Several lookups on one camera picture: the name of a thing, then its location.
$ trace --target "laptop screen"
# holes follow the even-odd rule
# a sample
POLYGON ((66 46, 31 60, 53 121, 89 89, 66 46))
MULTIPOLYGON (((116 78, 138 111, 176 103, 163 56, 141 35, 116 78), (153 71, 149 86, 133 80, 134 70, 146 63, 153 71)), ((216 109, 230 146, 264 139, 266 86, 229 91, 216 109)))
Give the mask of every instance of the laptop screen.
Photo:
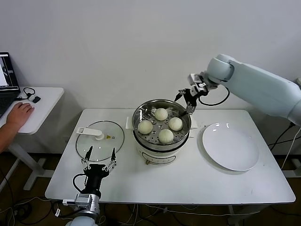
POLYGON ((19 90, 13 66, 7 53, 0 53, 0 92, 19 90))

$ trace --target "human hand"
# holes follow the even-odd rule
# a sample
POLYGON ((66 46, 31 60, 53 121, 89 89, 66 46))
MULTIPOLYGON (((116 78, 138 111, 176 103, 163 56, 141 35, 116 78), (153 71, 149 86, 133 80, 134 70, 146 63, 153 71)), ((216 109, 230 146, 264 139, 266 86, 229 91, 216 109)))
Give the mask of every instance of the human hand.
POLYGON ((6 124, 19 131, 19 129, 27 122, 29 116, 32 114, 34 107, 30 104, 17 103, 8 114, 6 124))

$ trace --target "white table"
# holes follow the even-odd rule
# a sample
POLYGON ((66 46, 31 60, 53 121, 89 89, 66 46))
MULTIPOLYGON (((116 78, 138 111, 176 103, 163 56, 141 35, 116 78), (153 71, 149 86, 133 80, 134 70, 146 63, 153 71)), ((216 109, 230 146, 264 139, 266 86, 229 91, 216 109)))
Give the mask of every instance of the white table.
MULTIPOLYGON (((146 165, 135 148, 133 132, 125 130, 126 117, 134 110, 86 109, 83 111, 45 192, 49 199, 74 199, 78 191, 72 185, 76 174, 83 172, 77 154, 76 129, 95 121, 110 120, 125 131, 125 142, 117 153, 117 167, 102 180, 101 202, 160 204, 261 204, 246 207, 241 213, 254 212, 272 203, 295 201, 286 178, 259 133, 248 112, 244 110, 196 110, 193 114, 199 128, 179 151, 177 159, 163 166, 146 165), (246 131, 257 143, 260 158, 246 172, 220 167, 206 154, 201 141, 204 126, 228 122, 246 131)), ((84 177, 77 185, 83 188, 84 177)), ((244 216, 229 218, 237 223, 244 216)))
MULTIPOLYGON (((32 87, 32 88, 35 89, 36 95, 39 96, 41 100, 37 103, 33 103, 29 100, 15 101, 10 106, 10 108, 5 112, 5 114, 0 118, 0 127, 6 123, 7 114, 11 111, 12 107, 16 103, 18 102, 30 103, 33 107, 35 107, 35 109, 31 114, 31 116, 29 117, 28 121, 22 126, 22 128, 19 130, 18 133, 28 134, 28 135, 36 133, 64 93, 63 88, 51 88, 51 87, 32 87)), ((23 93, 23 87, 20 87, 20 89, 21 89, 20 96, 26 97, 26 95, 23 93)), ((8 149, 13 155, 17 157, 17 160, 15 161, 14 165, 7 173, 7 178, 11 176, 11 174, 17 167, 20 160, 23 161, 28 167, 32 169, 32 173, 24 186, 24 190, 30 190, 37 177, 47 177, 47 178, 52 177, 54 173, 53 170, 43 169, 43 164, 45 163, 46 159, 39 159, 39 161, 36 162, 17 143, 12 143, 8 149)), ((4 187, 5 183, 6 180, 3 180, 3 182, 0 185, 0 191, 4 187)))

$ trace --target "glass lid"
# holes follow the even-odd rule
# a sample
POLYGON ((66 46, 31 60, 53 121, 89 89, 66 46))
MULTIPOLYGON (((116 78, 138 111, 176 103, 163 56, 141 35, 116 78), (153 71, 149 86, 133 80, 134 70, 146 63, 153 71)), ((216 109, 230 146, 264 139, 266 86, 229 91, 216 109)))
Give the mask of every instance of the glass lid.
POLYGON ((102 161, 117 153, 124 142, 123 129, 113 121, 98 121, 83 128, 76 141, 76 150, 84 159, 91 147, 89 161, 102 161))

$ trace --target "steamed bun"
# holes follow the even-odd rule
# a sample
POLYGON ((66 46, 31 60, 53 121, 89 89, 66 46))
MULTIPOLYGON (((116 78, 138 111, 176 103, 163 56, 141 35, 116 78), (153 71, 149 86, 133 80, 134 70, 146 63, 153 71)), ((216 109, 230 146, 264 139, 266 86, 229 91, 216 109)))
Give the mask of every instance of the steamed bun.
POLYGON ((155 118, 157 120, 163 121, 163 120, 167 119, 167 117, 168 117, 168 112, 164 108, 158 108, 155 111, 155 118))
POLYGON ((147 120, 143 120, 138 124, 138 131, 142 134, 148 134, 152 131, 152 123, 147 120))
POLYGON ((163 144, 171 143, 174 140, 174 134, 169 129, 163 129, 159 133, 159 141, 163 144))
POLYGON ((174 131, 179 131, 183 128, 183 121, 177 117, 174 117, 169 120, 168 126, 174 131))

